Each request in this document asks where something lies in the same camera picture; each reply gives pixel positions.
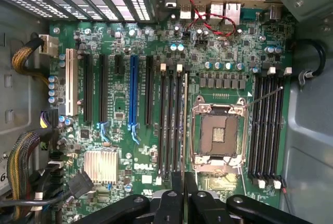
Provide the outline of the installed RAM stick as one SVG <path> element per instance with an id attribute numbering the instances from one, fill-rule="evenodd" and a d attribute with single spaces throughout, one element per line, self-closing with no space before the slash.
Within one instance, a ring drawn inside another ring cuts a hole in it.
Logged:
<path id="1" fill-rule="evenodd" d="M 183 177 L 185 177 L 185 172 L 187 169 L 187 160 L 188 160 L 188 137 L 187 137 L 187 130 L 188 130 L 188 71 L 187 66 L 184 68 L 184 107 L 183 107 L 183 159 L 182 159 L 182 172 Z"/>

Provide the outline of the black plug connector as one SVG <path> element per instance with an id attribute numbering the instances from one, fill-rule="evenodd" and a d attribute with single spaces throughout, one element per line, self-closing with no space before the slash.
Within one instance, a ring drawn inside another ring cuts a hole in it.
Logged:
<path id="1" fill-rule="evenodd" d="M 88 193 L 94 186 L 92 180 L 85 171 L 75 175 L 67 182 L 67 185 L 71 195 L 75 199 L 78 199 L 82 195 Z"/>

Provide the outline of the thin metal locking lever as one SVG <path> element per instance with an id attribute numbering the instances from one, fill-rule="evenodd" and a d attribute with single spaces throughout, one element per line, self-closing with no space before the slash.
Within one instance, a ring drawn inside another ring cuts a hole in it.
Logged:
<path id="1" fill-rule="evenodd" d="M 253 102 L 248 103 L 248 104 L 246 105 L 246 107 L 248 108 L 248 107 L 250 107 L 251 105 L 253 105 L 253 104 L 255 104 L 255 103 L 258 103 L 258 102 L 260 102 L 261 100 L 263 100 L 263 99 L 265 99 L 265 98 L 267 98 L 267 97 L 270 97 L 270 96 L 272 96 L 272 95 L 278 93 L 279 91 L 281 91 L 281 90 L 283 90 L 283 89 L 284 89 L 284 87 L 283 87 L 283 86 L 280 86 L 280 87 L 278 87 L 276 90 L 274 90 L 274 91 L 272 91 L 272 92 L 269 92 L 268 94 L 265 94 L 265 95 L 263 95 L 263 96 L 261 96 L 261 97 L 255 99 Z"/>

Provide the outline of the silver finned chipset heatsink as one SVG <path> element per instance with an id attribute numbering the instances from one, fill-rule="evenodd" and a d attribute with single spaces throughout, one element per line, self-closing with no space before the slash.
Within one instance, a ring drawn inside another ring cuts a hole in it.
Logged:
<path id="1" fill-rule="evenodd" d="M 114 151 L 86 151 L 84 153 L 84 171 L 93 183 L 116 183 L 118 164 L 119 154 Z"/>

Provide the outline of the CPU socket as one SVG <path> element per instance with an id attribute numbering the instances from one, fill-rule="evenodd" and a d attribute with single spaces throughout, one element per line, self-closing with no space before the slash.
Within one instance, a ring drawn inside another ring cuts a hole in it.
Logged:
<path id="1" fill-rule="evenodd" d="M 248 131 L 246 99 L 207 102 L 198 95 L 191 109 L 189 153 L 195 167 L 240 167 L 245 161 Z"/>

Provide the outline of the green Dell motherboard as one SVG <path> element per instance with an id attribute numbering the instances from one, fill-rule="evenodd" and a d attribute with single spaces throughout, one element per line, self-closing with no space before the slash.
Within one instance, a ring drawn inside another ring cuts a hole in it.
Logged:
<path id="1" fill-rule="evenodd" d="M 207 102 L 231 104 L 238 98 L 246 99 L 247 104 L 254 101 L 255 74 L 260 78 L 266 73 L 270 79 L 270 92 L 277 89 L 276 78 L 285 77 L 283 101 L 283 126 L 280 133 L 278 168 L 283 185 L 274 189 L 273 179 L 265 180 L 263 170 L 267 148 L 267 120 L 270 97 L 266 101 L 265 149 L 263 152 L 262 178 L 265 188 L 260 189 L 256 175 L 258 160 L 258 131 L 260 111 L 258 112 L 255 140 L 254 178 L 248 178 L 248 157 L 251 139 L 252 106 L 248 107 L 248 135 L 245 149 L 245 161 L 240 166 L 244 195 L 264 204 L 278 207 L 286 183 L 282 174 L 284 139 L 286 136 L 287 100 L 291 68 L 291 54 L 288 42 L 294 32 L 294 20 L 291 15 L 270 23 L 263 23 L 259 9 L 240 8 L 235 5 L 236 13 L 230 21 L 216 20 L 216 26 L 227 31 L 228 37 L 215 36 L 203 24 L 190 25 L 182 14 L 170 15 L 159 24 L 101 23 L 101 22 L 54 22 L 50 25 L 51 36 L 59 40 L 58 57 L 50 63 L 49 102 L 58 110 L 59 141 L 50 153 L 52 159 L 61 159 L 64 167 L 54 174 L 57 183 L 67 182 L 84 171 L 84 153 L 86 151 L 114 151 L 119 154 L 118 180 L 116 183 L 94 183 L 93 188 L 79 199 L 68 198 L 61 207 L 54 208 L 54 224 L 74 224 L 112 203 L 129 195 L 138 194 L 152 198 L 160 190 L 171 189 L 171 173 L 174 157 L 174 122 L 176 67 L 183 65 L 181 114 L 179 132 L 178 171 L 182 172 L 183 159 L 183 107 L 184 107 L 184 68 L 188 71 L 188 144 L 191 126 L 191 109 L 198 95 Z M 78 59 L 78 114 L 66 116 L 65 107 L 65 66 L 66 49 L 77 51 Z M 83 59 L 87 54 L 93 58 L 93 118 L 86 125 L 83 121 Z M 103 142 L 98 127 L 99 121 L 99 55 L 108 57 L 108 108 L 106 127 L 109 143 Z M 124 75 L 114 74 L 114 56 L 123 56 Z M 129 118 L 129 80 L 130 56 L 139 56 L 137 126 L 139 145 L 127 129 Z M 145 83 L 146 56 L 153 56 L 153 105 L 152 123 L 145 125 Z M 160 130 L 160 65 L 166 63 L 166 104 L 164 128 L 163 176 L 158 174 L 159 130 Z M 172 141 L 170 178 L 165 178 L 165 157 L 167 139 L 168 77 L 169 69 L 174 73 L 172 107 Z M 195 175 L 188 148 L 186 172 Z"/>

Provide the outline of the long black expansion slot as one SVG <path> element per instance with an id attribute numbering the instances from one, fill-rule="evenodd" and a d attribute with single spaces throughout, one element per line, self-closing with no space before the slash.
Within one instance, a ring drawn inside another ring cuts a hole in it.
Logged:
<path id="1" fill-rule="evenodd" d="M 109 143 L 106 127 L 108 126 L 107 108 L 108 108 L 108 57 L 105 54 L 99 55 L 99 121 L 98 127 L 100 137 L 103 142 Z"/>
<path id="2" fill-rule="evenodd" d="M 145 125 L 152 123 L 153 105 L 153 56 L 146 56 L 146 83 L 145 83 Z"/>
<path id="3" fill-rule="evenodd" d="M 93 58 L 87 54 L 83 59 L 83 121 L 86 125 L 93 118 Z"/>

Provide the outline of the silver socket cover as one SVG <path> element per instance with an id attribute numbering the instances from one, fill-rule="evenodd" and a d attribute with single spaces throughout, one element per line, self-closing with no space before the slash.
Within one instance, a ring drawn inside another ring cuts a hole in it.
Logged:
<path id="1" fill-rule="evenodd" d="M 239 168 L 201 165 L 194 172 L 198 189 L 210 192 L 222 202 L 232 195 L 245 193 Z"/>

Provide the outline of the silver power supply unit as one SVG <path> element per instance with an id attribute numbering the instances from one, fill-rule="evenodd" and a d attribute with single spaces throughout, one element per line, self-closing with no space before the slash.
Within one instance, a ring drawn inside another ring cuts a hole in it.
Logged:
<path id="1" fill-rule="evenodd" d="M 10 190 L 7 179 L 7 161 L 10 151 L 0 153 L 0 196 Z"/>

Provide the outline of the short black expansion slot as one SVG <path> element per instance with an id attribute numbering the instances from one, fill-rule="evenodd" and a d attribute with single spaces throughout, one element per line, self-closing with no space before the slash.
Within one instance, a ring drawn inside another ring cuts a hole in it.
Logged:
<path id="1" fill-rule="evenodd" d="M 117 76 L 124 75 L 123 56 L 120 54 L 114 56 L 114 74 Z"/>

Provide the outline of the RAM slot black latches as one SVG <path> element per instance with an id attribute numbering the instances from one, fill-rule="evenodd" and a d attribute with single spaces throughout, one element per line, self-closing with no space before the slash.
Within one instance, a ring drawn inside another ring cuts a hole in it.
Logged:
<path id="1" fill-rule="evenodd" d="M 174 73 L 173 70 L 169 69 L 168 77 L 168 112 L 167 112 L 167 130 L 166 130 L 166 157 L 165 157 L 165 178 L 170 178 L 170 166 L 171 166 L 171 133 L 172 133 L 172 107 L 173 107 L 173 87 L 174 87 Z"/>
<path id="2" fill-rule="evenodd" d="M 260 98 L 261 93 L 261 78 L 257 73 L 255 74 L 255 85 L 254 85 L 254 101 Z M 256 132 L 257 132 L 257 120 L 258 120 L 258 102 L 254 102 L 252 104 L 252 126 L 251 126 L 251 139 L 250 139 L 250 149 L 249 149 L 249 157 L 248 157 L 248 178 L 253 180 L 254 178 L 254 166 L 255 166 L 255 140 L 256 140 Z"/>
<path id="3" fill-rule="evenodd" d="M 273 121 L 275 115 L 275 94 L 273 93 L 270 96 L 270 106 L 268 112 L 268 120 L 267 120 L 267 148 L 265 153 L 265 166 L 263 170 L 263 176 L 265 180 L 269 180 L 270 174 L 270 165 L 271 165 L 271 153 L 272 153 L 272 138 L 273 138 Z"/>

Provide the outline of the white expansion slot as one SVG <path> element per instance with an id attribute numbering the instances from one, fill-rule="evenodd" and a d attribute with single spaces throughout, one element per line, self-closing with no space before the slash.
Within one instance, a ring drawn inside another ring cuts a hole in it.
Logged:
<path id="1" fill-rule="evenodd" d="M 78 114 L 78 59 L 77 51 L 72 48 L 66 49 L 65 66 L 65 107 L 66 116 L 75 116 Z"/>

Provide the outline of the open PC case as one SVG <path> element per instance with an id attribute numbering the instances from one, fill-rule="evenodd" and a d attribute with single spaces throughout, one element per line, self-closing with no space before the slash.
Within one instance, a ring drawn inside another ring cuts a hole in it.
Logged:
<path id="1" fill-rule="evenodd" d="M 270 23 L 291 15 L 294 32 L 282 174 L 286 190 L 279 210 L 312 224 L 333 224 L 333 0 L 0 0 L 0 153 L 10 151 L 10 190 L 0 196 L 0 224 L 54 224 L 53 210 L 73 197 L 54 174 L 64 167 L 50 153 L 59 141 L 58 110 L 49 85 L 18 74 L 14 53 L 54 22 L 159 24 L 182 14 L 215 36 L 229 33 L 240 8 L 259 9 Z M 50 77 L 53 57 L 28 58 L 26 67 Z"/>

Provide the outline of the blue expansion slot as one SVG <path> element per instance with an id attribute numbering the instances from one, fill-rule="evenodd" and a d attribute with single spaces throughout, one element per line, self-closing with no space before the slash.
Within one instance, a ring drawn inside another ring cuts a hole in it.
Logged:
<path id="1" fill-rule="evenodd" d="M 139 145 L 136 134 L 137 126 L 137 92 L 138 92 L 139 56 L 130 56 L 130 80 L 129 80 L 129 118 L 127 129 L 131 133 L 132 140 Z"/>

